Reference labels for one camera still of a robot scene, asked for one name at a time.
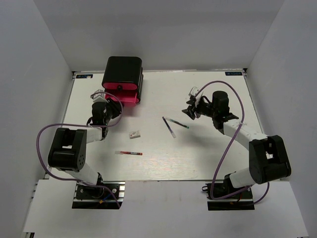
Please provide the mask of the pink drawer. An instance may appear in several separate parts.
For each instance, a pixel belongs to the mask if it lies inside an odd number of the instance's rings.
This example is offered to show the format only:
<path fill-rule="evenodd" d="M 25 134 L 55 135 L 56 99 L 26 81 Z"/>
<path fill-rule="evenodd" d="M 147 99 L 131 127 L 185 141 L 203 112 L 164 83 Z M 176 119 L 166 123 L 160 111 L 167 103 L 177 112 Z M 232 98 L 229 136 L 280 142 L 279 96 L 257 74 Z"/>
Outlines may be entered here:
<path fill-rule="evenodd" d="M 129 82 L 106 82 L 102 86 L 107 90 L 136 90 L 138 86 Z"/>
<path fill-rule="evenodd" d="M 138 94 L 135 90 L 107 90 L 109 94 L 106 94 L 105 98 L 111 98 L 114 101 L 117 101 L 117 99 L 120 100 L 120 102 L 127 107 L 134 107 L 139 103 Z"/>

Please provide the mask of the green ink pen refill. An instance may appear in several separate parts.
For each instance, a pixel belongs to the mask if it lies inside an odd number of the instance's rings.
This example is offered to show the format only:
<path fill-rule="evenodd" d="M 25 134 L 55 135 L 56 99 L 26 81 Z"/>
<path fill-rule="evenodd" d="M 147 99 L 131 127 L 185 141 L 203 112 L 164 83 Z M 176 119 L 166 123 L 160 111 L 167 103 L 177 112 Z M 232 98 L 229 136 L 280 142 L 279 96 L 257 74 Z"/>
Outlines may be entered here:
<path fill-rule="evenodd" d="M 167 121 L 170 121 L 170 122 L 172 122 L 172 123 L 174 123 L 174 124 L 177 124 L 177 125 L 179 125 L 179 126 L 181 126 L 181 127 L 184 127 L 184 128 L 186 128 L 186 129 L 189 129 L 189 126 L 187 126 L 187 125 L 185 125 L 185 124 L 183 124 L 183 123 L 180 123 L 180 122 L 178 122 L 178 121 L 176 121 L 176 120 L 174 120 L 174 119 L 171 119 L 171 118 L 168 118 L 168 117 L 165 117 L 165 119 L 166 119 Z"/>

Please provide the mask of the purple ink pen refill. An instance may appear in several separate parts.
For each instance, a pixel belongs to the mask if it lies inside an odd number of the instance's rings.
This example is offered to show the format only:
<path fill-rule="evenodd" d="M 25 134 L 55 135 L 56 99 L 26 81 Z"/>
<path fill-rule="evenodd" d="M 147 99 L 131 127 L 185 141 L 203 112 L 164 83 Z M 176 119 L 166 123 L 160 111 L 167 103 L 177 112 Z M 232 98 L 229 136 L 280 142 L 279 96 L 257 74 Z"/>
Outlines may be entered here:
<path fill-rule="evenodd" d="M 169 130 L 171 136 L 172 136 L 173 138 L 176 138 L 175 133 L 174 133 L 173 130 L 171 129 L 171 127 L 170 127 L 170 125 L 168 124 L 168 122 L 167 122 L 167 120 L 165 119 L 165 117 L 162 117 L 162 119 L 163 119 L 165 125 L 167 126 L 167 129 Z"/>

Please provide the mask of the red ink pen refill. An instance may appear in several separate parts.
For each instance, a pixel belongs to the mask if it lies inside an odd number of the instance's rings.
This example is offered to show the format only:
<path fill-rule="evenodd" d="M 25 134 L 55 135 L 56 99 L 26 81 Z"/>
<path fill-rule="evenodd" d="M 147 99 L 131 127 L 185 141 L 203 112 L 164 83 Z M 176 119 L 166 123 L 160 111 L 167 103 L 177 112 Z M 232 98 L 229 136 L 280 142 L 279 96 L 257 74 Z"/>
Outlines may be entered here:
<path fill-rule="evenodd" d="M 114 153 L 118 155 L 137 155 L 137 156 L 143 155 L 143 153 L 141 152 L 130 152 L 130 151 L 115 151 Z"/>

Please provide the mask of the pink top drawer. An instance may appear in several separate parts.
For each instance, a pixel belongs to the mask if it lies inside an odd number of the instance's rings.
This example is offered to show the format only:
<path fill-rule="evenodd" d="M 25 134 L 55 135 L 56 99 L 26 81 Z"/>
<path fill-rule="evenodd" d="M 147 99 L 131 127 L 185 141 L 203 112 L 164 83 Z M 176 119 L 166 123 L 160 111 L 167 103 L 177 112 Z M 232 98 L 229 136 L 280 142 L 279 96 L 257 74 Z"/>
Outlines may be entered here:
<path fill-rule="evenodd" d="M 138 86 L 129 82 L 106 82 L 102 86 L 107 90 L 136 90 Z"/>

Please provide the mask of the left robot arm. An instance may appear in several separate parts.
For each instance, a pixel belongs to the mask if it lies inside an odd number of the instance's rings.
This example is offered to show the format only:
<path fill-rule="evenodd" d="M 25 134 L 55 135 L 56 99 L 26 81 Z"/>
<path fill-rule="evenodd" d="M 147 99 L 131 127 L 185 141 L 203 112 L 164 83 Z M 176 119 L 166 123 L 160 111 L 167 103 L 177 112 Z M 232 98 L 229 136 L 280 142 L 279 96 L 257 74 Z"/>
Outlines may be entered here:
<path fill-rule="evenodd" d="M 48 165 L 66 172 L 79 183 L 88 185 L 87 191 L 94 198 L 101 197 L 105 186 L 100 182 L 101 175 L 86 163 L 86 147 L 88 143 L 104 140 L 110 120 L 121 113 L 121 104 L 111 98 L 94 102 L 86 129 L 61 127 L 56 130 L 48 155 Z"/>

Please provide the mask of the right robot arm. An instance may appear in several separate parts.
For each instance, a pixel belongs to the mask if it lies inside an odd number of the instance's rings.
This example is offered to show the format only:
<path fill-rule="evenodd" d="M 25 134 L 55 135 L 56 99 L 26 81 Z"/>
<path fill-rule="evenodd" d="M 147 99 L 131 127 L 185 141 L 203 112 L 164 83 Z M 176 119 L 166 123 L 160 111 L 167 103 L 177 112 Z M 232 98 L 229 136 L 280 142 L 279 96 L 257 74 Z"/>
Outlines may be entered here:
<path fill-rule="evenodd" d="M 188 108 L 183 113 L 191 119 L 207 116 L 212 119 L 216 130 L 237 141 L 248 150 L 249 165 L 247 168 L 227 174 L 218 194 L 213 194 L 214 185 L 210 187 L 210 198 L 220 200 L 234 198 L 254 184 L 263 184 L 289 177 L 291 166 L 283 139 L 257 132 L 243 124 L 230 112 L 229 98 L 224 91 L 215 91 L 212 100 L 198 96 L 199 90 L 193 87 L 189 93 Z"/>

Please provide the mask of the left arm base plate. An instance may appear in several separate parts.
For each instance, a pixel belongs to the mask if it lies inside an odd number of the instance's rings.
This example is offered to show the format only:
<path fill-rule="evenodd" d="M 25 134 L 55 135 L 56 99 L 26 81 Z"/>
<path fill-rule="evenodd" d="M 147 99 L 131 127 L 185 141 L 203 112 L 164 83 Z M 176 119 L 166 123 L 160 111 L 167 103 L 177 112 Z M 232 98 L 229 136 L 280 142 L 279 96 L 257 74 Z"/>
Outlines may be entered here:
<path fill-rule="evenodd" d="M 125 193 L 125 182 L 103 182 L 109 188 L 121 206 Z M 87 187 L 77 184 L 75 188 L 72 209 L 118 210 L 113 196 L 105 188 Z"/>

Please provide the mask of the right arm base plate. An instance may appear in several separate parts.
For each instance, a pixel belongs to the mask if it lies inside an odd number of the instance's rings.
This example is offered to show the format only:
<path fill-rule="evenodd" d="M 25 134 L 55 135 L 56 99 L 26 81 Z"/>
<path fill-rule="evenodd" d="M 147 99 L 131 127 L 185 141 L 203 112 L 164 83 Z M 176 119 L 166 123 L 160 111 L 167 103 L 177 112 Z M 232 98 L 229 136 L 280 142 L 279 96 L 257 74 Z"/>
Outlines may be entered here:
<path fill-rule="evenodd" d="M 206 183 L 202 187 L 202 192 L 207 195 L 207 206 L 209 211 L 243 211 L 254 210 L 253 194 L 249 188 L 240 194 L 236 194 L 226 199 L 213 200 L 210 195 L 211 183 Z"/>

